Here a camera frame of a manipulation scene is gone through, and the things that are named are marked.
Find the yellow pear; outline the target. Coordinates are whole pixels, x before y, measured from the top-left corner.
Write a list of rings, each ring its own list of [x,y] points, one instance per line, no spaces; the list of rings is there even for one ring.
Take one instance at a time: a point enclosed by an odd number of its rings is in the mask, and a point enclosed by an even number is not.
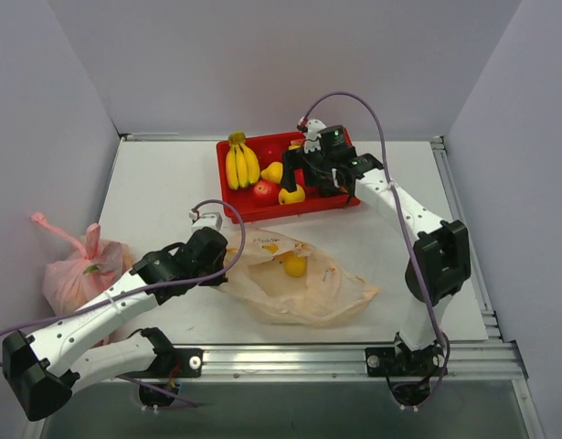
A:
[[[306,193],[303,187],[299,184],[296,185],[294,191],[289,191],[286,188],[282,188],[278,194],[278,202],[280,205],[289,205],[301,203],[306,200]]]

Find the red apple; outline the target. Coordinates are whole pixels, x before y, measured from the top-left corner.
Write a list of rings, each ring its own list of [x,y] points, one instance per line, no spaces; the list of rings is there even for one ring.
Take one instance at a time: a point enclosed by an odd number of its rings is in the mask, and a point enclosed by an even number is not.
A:
[[[279,185],[261,179],[253,186],[251,196],[254,203],[260,208],[275,206],[279,203],[280,190]]]

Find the orange plastic bag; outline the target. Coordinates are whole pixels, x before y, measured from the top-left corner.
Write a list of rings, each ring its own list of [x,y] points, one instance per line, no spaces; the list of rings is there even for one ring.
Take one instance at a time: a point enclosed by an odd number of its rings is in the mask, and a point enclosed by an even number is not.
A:
[[[284,272],[290,256],[306,257],[307,273]],[[379,294],[378,286],[350,274],[310,243],[262,229],[247,230],[239,261],[216,289],[239,300],[269,325],[339,327],[354,320]]]

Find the yellow lemon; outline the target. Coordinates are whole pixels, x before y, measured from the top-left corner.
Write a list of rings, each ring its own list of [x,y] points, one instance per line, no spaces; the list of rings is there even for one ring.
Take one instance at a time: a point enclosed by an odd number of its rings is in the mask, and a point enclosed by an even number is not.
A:
[[[283,176],[283,163],[272,162],[260,172],[263,180],[270,181],[274,184],[280,184]]]

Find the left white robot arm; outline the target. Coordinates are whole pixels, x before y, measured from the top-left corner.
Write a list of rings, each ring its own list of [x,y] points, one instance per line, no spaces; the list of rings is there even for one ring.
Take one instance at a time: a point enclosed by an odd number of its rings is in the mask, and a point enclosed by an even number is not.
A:
[[[228,242],[217,230],[195,230],[188,242],[148,252],[111,287],[72,316],[31,334],[13,330],[2,341],[2,371],[31,422],[49,417],[73,394],[131,372],[162,376],[184,366],[157,327],[125,340],[104,339],[135,317],[197,285],[221,284]]]

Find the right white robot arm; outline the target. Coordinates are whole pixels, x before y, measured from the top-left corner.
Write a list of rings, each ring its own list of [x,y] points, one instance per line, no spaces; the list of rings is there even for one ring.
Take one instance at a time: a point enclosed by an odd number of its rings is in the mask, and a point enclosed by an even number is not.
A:
[[[472,274],[467,227],[426,209],[391,179],[384,162],[359,155],[352,146],[334,154],[290,149],[282,154],[282,163],[283,188],[296,189],[295,172],[301,169],[306,185],[341,189],[401,232],[409,257],[405,283],[413,298],[398,332],[403,345],[394,350],[393,361],[399,371],[415,373],[426,363],[426,348],[435,342],[448,345],[441,319]]]

